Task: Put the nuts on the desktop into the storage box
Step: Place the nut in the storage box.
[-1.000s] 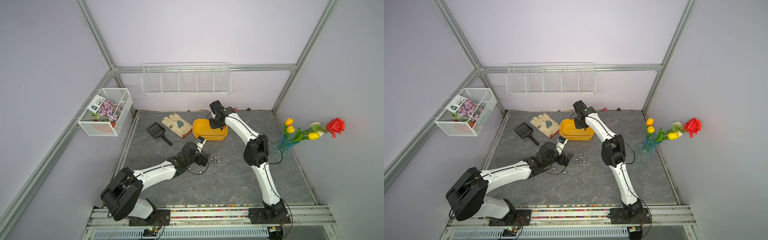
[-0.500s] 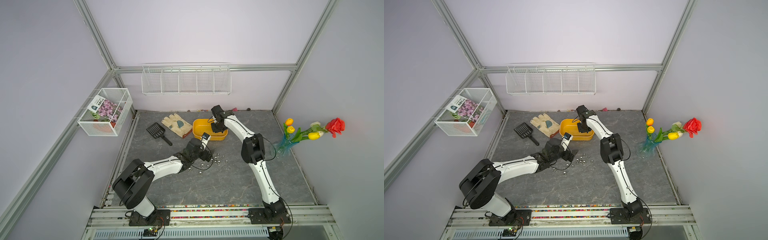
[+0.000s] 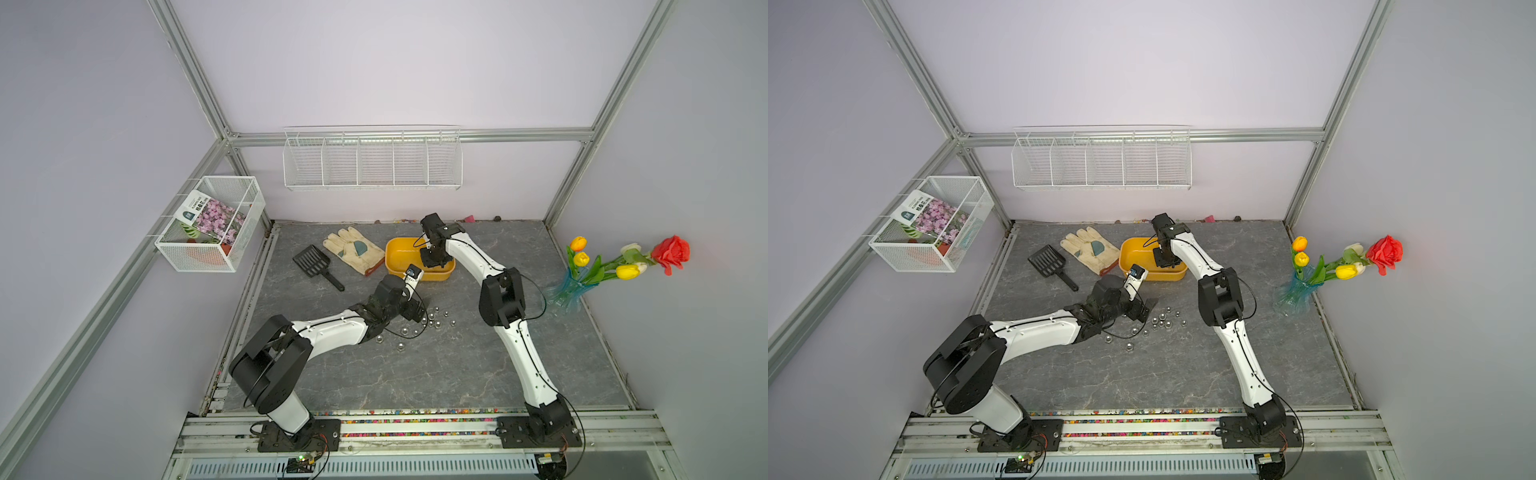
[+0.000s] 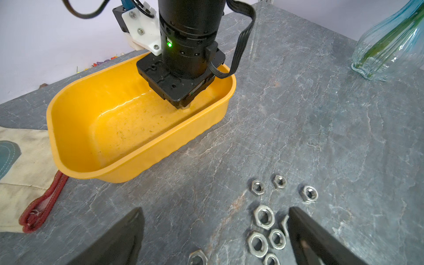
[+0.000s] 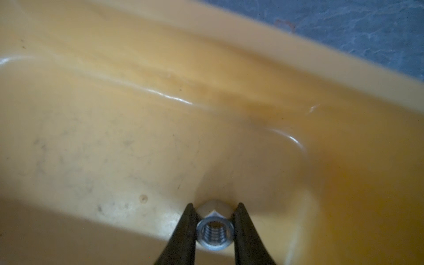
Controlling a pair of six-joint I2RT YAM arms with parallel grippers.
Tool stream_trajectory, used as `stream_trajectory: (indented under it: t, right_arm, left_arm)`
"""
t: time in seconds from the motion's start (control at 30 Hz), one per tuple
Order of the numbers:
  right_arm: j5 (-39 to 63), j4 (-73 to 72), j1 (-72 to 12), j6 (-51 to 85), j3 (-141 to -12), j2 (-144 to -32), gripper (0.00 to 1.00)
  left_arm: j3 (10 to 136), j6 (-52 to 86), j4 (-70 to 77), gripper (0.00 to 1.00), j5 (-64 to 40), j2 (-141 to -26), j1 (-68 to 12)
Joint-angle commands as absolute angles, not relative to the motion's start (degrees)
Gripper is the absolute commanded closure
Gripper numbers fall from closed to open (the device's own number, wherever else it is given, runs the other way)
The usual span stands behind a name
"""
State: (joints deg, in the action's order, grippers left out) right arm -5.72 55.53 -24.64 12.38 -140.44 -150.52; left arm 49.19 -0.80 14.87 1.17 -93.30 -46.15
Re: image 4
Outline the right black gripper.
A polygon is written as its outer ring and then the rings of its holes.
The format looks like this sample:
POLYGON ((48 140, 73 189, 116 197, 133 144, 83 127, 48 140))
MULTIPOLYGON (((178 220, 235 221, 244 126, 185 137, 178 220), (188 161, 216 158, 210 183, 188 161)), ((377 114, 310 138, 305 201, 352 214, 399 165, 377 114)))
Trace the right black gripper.
POLYGON ((162 53, 146 55, 136 66, 150 88, 177 109, 214 81, 208 64, 225 60, 215 41, 224 8, 225 1, 159 1, 162 53))

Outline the yellow plastic storage box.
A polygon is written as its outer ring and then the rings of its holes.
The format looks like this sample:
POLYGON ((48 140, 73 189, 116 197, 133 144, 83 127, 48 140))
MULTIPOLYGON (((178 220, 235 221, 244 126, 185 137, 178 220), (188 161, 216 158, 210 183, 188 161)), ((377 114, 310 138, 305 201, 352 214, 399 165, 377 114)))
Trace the yellow plastic storage box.
POLYGON ((46 121, 58 169, 79 180, 122 183, 177 151, 226 115, 236 78, 216 79, 177 109, 139 75, 138 57, 65 86, 46 121))

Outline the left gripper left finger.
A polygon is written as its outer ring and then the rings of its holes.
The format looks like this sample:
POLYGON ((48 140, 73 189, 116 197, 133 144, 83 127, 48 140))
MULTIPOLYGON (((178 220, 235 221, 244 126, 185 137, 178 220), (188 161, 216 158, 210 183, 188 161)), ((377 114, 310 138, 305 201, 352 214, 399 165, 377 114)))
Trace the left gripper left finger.
POLYGON ((135 265, 142 246, 144 226, 142 208, 134 208, 69 264, 135 265))

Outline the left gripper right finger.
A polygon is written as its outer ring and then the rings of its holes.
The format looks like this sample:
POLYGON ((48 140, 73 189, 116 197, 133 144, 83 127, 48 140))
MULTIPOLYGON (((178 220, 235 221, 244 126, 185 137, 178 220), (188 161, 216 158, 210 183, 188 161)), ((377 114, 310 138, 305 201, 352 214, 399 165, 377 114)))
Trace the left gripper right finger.
POLYGON ((365 264, 299 207, 289 208, 288 216, 288 235, 297 264, 365 264))

